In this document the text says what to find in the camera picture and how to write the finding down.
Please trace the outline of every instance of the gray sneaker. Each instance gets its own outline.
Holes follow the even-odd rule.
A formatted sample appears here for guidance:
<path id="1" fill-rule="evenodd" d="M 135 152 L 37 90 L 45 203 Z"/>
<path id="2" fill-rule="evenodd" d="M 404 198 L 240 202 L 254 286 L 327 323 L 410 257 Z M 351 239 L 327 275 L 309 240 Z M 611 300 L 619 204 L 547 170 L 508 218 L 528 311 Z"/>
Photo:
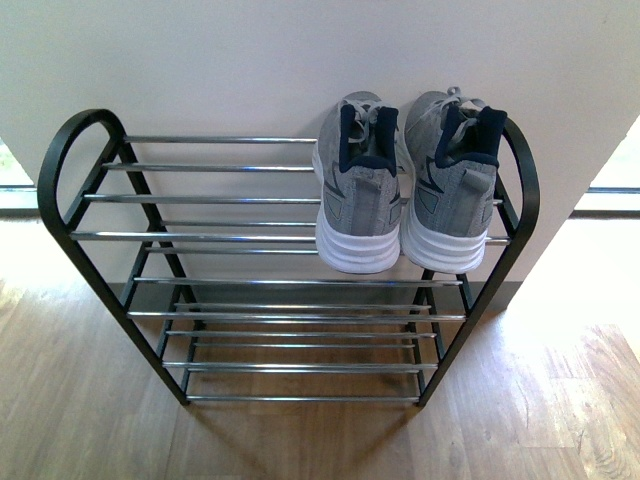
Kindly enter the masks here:
<path id="1" fill-rule="evenodd" d="M 325 263 L 347 273 L 393 266 L 402 205 L 396 177 L 398 110 L 370 92 L 332 109 L 313 151 L 322 184 L 316 245 Z"/>
<path id="2" fill-rule="evenodd" d="M 404 137 L 414 190 L 400 238 L 413 263 L 464 273 L 482 262 L 506 118 L 457 87 L 427 92 L 411 107 Z"/>

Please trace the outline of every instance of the laminate floor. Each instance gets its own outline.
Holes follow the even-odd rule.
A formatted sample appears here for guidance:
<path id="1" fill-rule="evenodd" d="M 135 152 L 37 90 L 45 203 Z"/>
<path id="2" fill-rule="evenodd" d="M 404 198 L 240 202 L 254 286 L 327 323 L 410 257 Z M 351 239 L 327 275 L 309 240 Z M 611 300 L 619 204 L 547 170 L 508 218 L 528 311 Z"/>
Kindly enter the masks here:
<path id="1" fill-rule="evenodd" d="M 639 241 L 567 222 L 422 410 L 183 408 L 42 224 L 2 221 L 0 479 L 640 479 Z"/>

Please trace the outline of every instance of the shoelace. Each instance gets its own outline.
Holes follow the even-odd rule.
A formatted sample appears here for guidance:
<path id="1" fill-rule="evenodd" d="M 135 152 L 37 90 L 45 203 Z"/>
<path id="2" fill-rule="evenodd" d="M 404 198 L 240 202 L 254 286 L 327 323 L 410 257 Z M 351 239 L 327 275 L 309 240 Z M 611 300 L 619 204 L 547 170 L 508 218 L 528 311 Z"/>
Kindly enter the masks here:
<path id="1" fill-rule="evenodd" d="M 367 149 L 369 142 L 369 131 L 371 127 L 376 124 L 378 119 L 378 112 L 382 107 L 389 107 L 389 105 L 383 101 L 369 101 L 369 100 L 343 100 L 338 108 L 342 108 L 344 105 L 352 105 L 356 111 L 356 118 L 354 122 L 360 128 L 360 135 L 354 137 L 349 136 L 349 143 L 361 144 L 364 150 Z"/>
<path id="2" fill-rule="evenodd" d="M 409 127 L 408 130 L 411 130 L 420 121 L 426 119 L 428 116 L 433 115 L 434 113 L 435 118 L 442 118 L 442 111 L 452 104 L 462 106 L 465 103 L 471 103 L 479 109 L 482 109 L 486 106 L 486 104 L 479 98 L 463 97 L 459 87 L 449 87 L 449 89 L 447 90 L 447 95 L 447 98 L 433 102 L 431 106 L 427 108 L 427 110 L 425 110 L 422 115 L 420 115 L 416 122 Z M 464 138 L 464 134 L 466 133 L 467 129 L 477 123 L 478 120 L 475 117 L 467 118 L 458 126 L 458 128 L 456 129 L 456 133 L 451 138 L 451 142 L 459 143 Z"/>

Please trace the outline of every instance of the sneaker upper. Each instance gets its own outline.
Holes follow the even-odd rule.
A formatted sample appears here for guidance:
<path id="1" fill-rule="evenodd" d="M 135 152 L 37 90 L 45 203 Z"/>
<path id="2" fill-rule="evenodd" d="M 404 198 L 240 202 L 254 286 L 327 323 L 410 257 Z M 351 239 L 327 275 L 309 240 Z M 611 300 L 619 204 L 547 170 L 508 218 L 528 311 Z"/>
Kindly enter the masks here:
<path id="1" fill-rule="evenodd" d="M 486 234 L 506 117 L 455 87 L 414 103 L 405 141 L 416 171 L 414 211 L 424 227 L 454 237 Z"/>
<path id="2" fill-rule="evenodd" d="M 318 137 L 325 216 L 336 231 L 385 235 L 400 221 L 395 138 L 398 110 L 370 92 L 345 97 Z"/>

